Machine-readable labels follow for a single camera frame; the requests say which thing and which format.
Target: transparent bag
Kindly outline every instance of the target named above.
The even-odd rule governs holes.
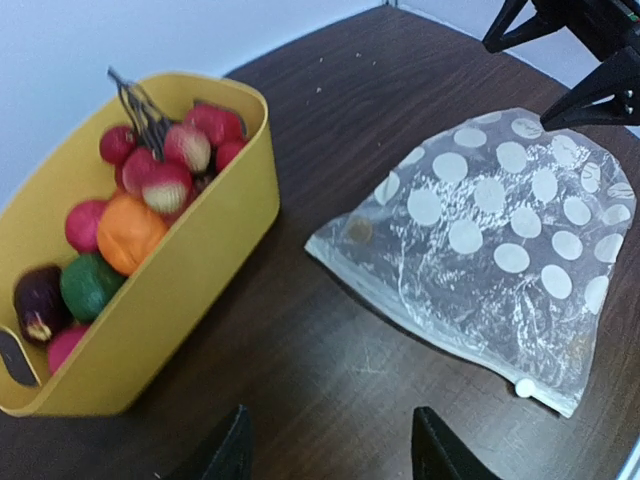
[[[609,152],[516,108],[427,139],[306,250],[406,330],[569,417],[635,205]]]

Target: table top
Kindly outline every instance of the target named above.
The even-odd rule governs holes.
[[[410,479],[412,411],[429,405],[505,480],[614,478],[640,431],[640,227],[601,318],[589,386],[564,419],[498,375],[396,329],[303,246],[425,138],[485,112],[541,113],[565,89],[505,54],[382,7],[236,70],[271,108],[282,213],[238,276],[126,414],[0,417],[0,479],[168,474],[236,404],[257,480]],[[640,142],[585,128],[640,187]]]

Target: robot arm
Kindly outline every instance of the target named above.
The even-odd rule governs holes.
[[[528,1],[505,0],[482,41],[489,52],[567,27],[602,62],[549,107],[540,119],[543,127],[640,125],[640,4],[636,0],[531,0],[536,14],[507,31]]]

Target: orange fruit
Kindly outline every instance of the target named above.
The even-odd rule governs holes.
[[[141,200],[122,194],[113,198],[98,225],[98,249],[123,275],[132,275],[162,241],[168,227]]]

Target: purple eggplant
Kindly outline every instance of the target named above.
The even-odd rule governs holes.
[[[46,345],[73,322],[60,293],[61,274],[57,265],[43,265],[23,274],[15,286],[13,307],[30,343]]]

